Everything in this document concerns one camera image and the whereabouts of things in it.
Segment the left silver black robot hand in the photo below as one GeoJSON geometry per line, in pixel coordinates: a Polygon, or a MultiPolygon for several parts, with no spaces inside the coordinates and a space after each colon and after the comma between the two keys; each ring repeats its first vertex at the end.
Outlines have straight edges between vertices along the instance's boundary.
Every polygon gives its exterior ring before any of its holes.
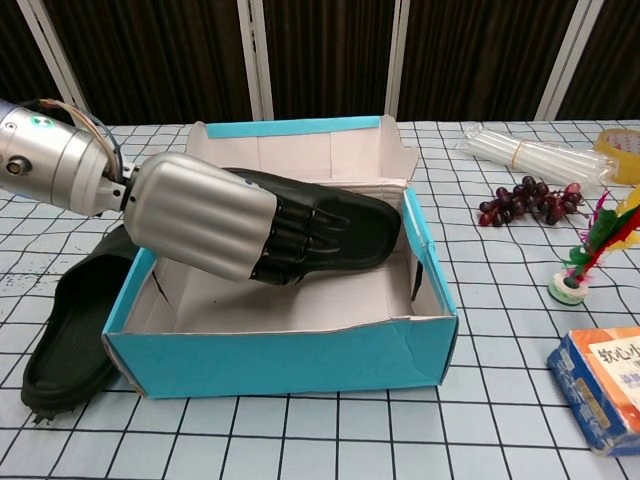
{"type": "Polygon", "coordinates": [[[146,160],[129,183],[124,224],[156,254],[231,281],[287,285],[312,254],[339,252],[348,218],[287,190],[177,153],[146,160]]]}

